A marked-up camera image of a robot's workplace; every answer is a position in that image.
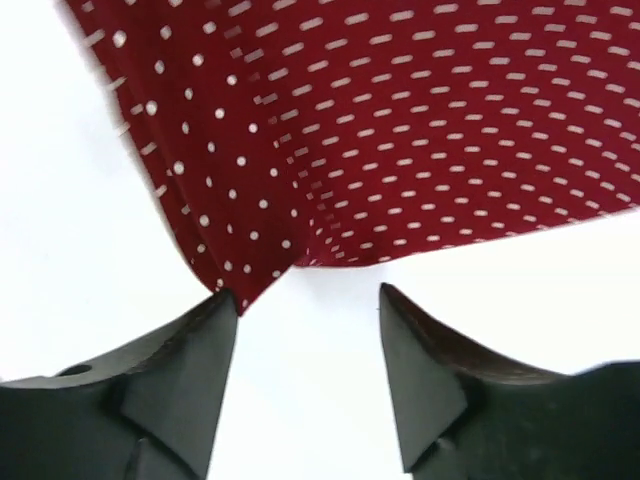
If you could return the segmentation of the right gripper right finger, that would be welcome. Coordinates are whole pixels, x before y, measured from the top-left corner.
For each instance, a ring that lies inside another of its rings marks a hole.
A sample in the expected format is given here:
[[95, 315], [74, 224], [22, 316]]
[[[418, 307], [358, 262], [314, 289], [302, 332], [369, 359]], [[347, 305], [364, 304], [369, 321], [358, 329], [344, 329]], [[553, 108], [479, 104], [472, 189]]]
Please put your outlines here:
[[639, 475], [639, 365], [575, 375], [506, 357], [395, 286], [379, 325], [404, 471], [414, 479], [627, 480]]

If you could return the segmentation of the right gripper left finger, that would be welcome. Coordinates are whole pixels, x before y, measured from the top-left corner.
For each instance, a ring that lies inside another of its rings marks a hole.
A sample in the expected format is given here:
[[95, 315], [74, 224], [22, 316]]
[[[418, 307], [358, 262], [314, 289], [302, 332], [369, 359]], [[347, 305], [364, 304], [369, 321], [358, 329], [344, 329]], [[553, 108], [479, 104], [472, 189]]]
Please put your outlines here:
[[237, 325], [223, 290], [55, 376], [2, 383], [2, 478], [206, 478]]

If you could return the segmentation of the red polka dot skirt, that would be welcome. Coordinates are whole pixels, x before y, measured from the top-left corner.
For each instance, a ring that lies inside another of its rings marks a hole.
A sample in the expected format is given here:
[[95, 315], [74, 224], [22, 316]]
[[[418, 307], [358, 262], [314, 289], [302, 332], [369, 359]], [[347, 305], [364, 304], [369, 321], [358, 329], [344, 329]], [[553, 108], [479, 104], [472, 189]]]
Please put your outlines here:
[[240, 310], [639, 203], [635, 1], [70, 1], [183, 257]]

